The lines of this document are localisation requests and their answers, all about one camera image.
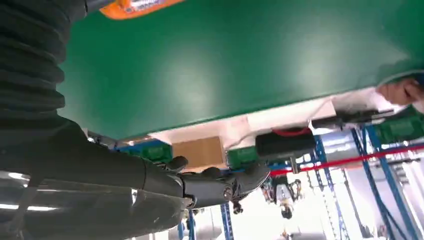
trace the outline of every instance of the blue rack post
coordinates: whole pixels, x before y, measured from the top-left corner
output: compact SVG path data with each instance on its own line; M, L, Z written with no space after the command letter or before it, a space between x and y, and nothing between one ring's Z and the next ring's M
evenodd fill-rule
M183 224L180 222L178 224L178 239L183 240L183 238L184 238L184 228L183 228Z
M233 226L230 217L230 205L227 203L221 204L222 223L224 226L225 240L234 240Z
M324 149L323 141L321 140L321 138L319 136L317 136L317 137L315 137L315 142L316 142L315 154L316 154L317 158L320 160L320 162L326 163L327 157L326 157L326 151ZM315 173L316 173L316 177L318 179L318 184L319 184L321 191L322 191L324 189L324 185L323 185L323 182L321 180L321 175L320 175L319 171L317 171L317 170L315 171ZM335 207L336 207L336 210L337 210L339 239L340 240L343 240L343 239L344 240L350 240L348 231L346 229L346 224L345 224L345 221L343 219L340 204L339 204L339 201L337 200L336 192L334 190L334 184L333 184L333 179L331 177L331 172L328 168L324 168L324 173L325 173L325 177L326 177L326 180L327 180L328 187L331 191L331 195L332 195L331 197L334 201L334 204L335 204Z
M363 138L363 147L362 147L356 130L352 129L351 132L352 132L352 137L355 142L358 153L361 156L367 155L367 140L365 136ZM381 218L384 222L384 225L386 226L389 239L395 239L395 235L393 233L392 226L390 225L389 218L386 212L386 206L384 205L382 198L380 196L379 190L377 189L376 181L374 180L373 174L371 173L370 164L368 163L368 161L362 161L362 165L363 165L363 169L365 170L365 174L368 179L369 185L371 187L372 193L374 194L375 202L377 203Z
M369 140L371 141L372 146L375 148L377 152L380 152L382 150L382 144L376 134L376 130L374 129L372 125L366 126L365 129L368 132L368 137L369 137ZM408 208L405 205L405 202L398 188L398 183L396 182L393 176L393 173L390 169L390 166L387 163L387 159L386 157L383 156L383 157L380 157L379 160L380 160L381 169L383 170L384 175L387 179L388 185L390 187L390 190L393 193L394 200L396 201L396 205L399 208L400 215L402 216L406 229L412 240L418 240L419 235L416 231L416 228L414 227L414 221L411 219L408 213Z
M195 223L195 217L193 215L192 210L188 211L188 224L190 225L189 232L188 232L188 239L196 240L196 223Z

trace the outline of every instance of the robotic hand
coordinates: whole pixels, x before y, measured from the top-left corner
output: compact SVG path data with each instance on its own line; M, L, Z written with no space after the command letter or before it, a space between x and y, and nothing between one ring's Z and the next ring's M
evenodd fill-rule
M246 195L268 176L260 164L215 176L161 169L88 142L57 114L71 25L110 2L0 3L0 239L142 236L175 226L184 208Z

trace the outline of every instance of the green table surface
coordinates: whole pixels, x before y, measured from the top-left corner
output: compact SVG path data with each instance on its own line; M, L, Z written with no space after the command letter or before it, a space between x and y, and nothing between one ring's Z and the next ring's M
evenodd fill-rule
M423 0L188 0L75 24L59 113L125 138L424 68Z

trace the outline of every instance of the white cable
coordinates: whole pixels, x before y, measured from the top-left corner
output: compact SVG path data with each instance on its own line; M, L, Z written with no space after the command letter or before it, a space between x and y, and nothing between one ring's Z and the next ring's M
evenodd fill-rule
M307 122L307 126L310 125L311 120L321 111L321 109L323 109L323 107L329 103L330 101L333 101L334 97L328 97L328 99L326 99L321 105L319 105L319 107L317 107L307 118L306 118L306 122ZM242 136L239 140L231 143L230 145L228 145L227 147L225 147L225 150L228 151L229 149L239 145L242 143L243 140L245 140L246 138L255 135L256 132L250 132L244 136Z

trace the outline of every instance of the blue rack frame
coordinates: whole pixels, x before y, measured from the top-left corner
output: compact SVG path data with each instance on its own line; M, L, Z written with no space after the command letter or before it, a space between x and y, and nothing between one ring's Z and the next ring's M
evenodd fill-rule
M195 223L195 217L192 210L188 211L188 224L190 225L189 232L188 232L188 239L196 240L196 223Z
M315 142L316 142L315 154L317 156L317 159L321 163L326 163L327 157L326 157L326 151L324 149L323 141L321 140L321 138L319 136L316 136ZM316 174L316 178L318 180L318 185L321 188L321 192L324 192L324 184L323 184L320 172L318 170L315 170L315 174ZM330 217L330 224L331 224L331 227L333 228L334 238L340 239L340 240L350 240L348 230L346 229L345 220L343 218L342 210L340 208L339 201L337 200L337 196L336 196L336 192L335 192L335 189L334 189L334 183L333 183L333 179L331 177L330 169L324 168L324 174L325 174L325 178L327 180L327 185L328 185L328 187L331 191L331 197L333 199L333 203L334 203L335 208L337 210L337 221L338 221L338 230L339 230L338 233L335 231L334 223L331 221L331 216L330 216L331 213L328 211L328 214L329 214L329 217Z
M374 146L374 148L379 152L381 148L380 140L378 139L376 132L374 130L374 127L372 125L366 126L365 128L361 129L361 135L362 135L362 142L360 141L360 138L358 136L358 133L355 129L351 130L353 140L355 142L356 148L361 156L367 155L367 132L369 139L371 141L371 144ZM384 175L386 177L386 180L388 182L388 185L390 187L390 190L393 193L394 199L396 201L396 205L401 213L402 219L405 223L406 229L408 230L408 233L411 238L407 238L405 233L402 231L402 229L399 227L398 223L395 221L389 210L387 209L386 205L383 203L383 200L380 196L380 193L377 189L376 181L373 177L373 174L371 172L370 164L368 161L363 161L363 169L365 171L366 177L368 179L369 185L371 187L372 193L375 198L375 202L377 203L378 209L381 214L381 218L386 226L387 234L390 239L396 239L395 234L393 232L393 228L391 225L391 222L393 226L396 228L396 230L399 232L399 235L404 239L411 239L411 240L418 240L418 234L415 230L415 227L413 225L413 220L410 218L408 214L408 209L403 201L403 198L401 196L401 193L398 189L398 184L396 183L396 180L392 174L392 171L390 169L389 164L387 163L387 159L385 157L379 158L381 168L383 169Z
M230 217L230 205L227 203L221 204L222 224L224 226L225 240L234 240L233 226Z

